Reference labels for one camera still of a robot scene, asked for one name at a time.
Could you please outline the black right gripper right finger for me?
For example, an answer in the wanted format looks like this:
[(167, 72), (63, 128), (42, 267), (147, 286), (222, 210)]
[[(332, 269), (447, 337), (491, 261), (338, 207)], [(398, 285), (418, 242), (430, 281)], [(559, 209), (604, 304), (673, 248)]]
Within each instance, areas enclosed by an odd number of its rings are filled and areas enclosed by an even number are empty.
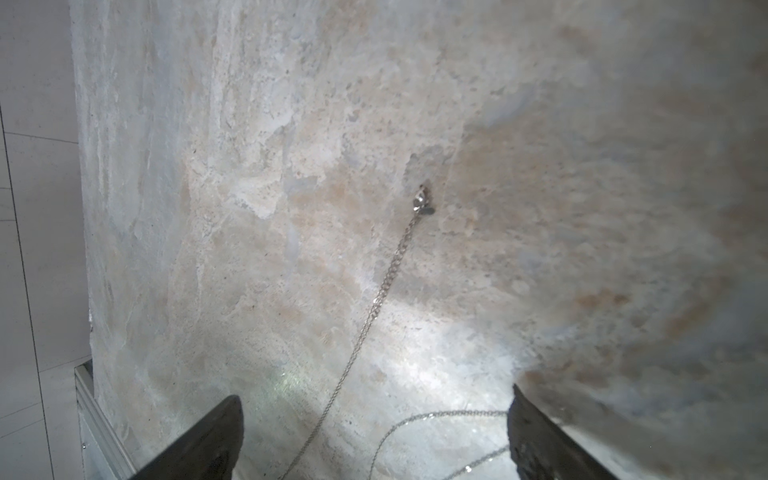
[(520, 479), (617, 477), (536, 407), (518, 385), (507, 413), (510, 457)]

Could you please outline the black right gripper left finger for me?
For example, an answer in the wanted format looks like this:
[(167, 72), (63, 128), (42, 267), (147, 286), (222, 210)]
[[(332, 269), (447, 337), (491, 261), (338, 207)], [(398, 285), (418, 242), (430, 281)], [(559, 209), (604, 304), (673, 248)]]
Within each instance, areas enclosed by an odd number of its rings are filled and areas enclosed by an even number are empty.
[(229, 395), (132, 479), (231, 479), (243, 440), (241, 399)]

